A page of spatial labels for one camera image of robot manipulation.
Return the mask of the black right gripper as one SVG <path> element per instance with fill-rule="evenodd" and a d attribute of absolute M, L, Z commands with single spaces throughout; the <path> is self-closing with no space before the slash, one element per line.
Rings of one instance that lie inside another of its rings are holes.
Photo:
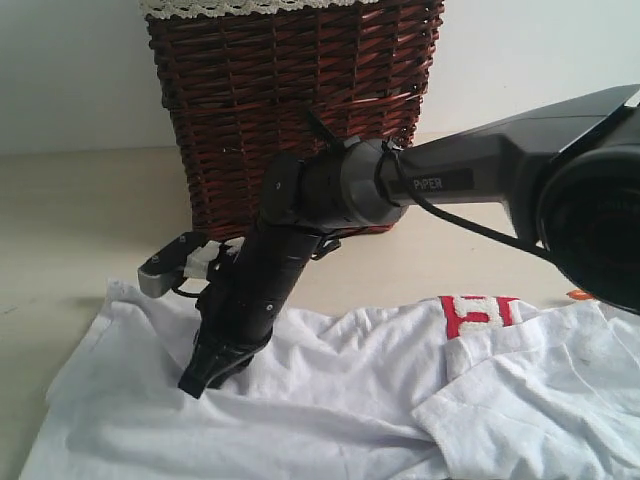
<path fill-rule="evenodd" d="M 344 212 L 340 154 L 278 156 L 266 170 L 259 210 L 239 252 L 208 271 L 196 306 L 201 325 L 178 388 L 199 399 L 244 371 L 270 340 L 304 268 L 335 251 Z"/>

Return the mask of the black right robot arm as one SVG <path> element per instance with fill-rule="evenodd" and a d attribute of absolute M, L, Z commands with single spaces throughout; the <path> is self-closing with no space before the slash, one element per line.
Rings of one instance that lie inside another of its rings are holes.
<path fill-rule="evenodd" d="M 397 221 L 411 205 L 553 264 L 617 308 L 639 309 L 639 88 L 615 86 L 422 145 L 343 141 L 281 155 L 233 261 L 212 268 L 179 388 L 199 397 L 244 369 L 309 261 L 344 229 Z"/>

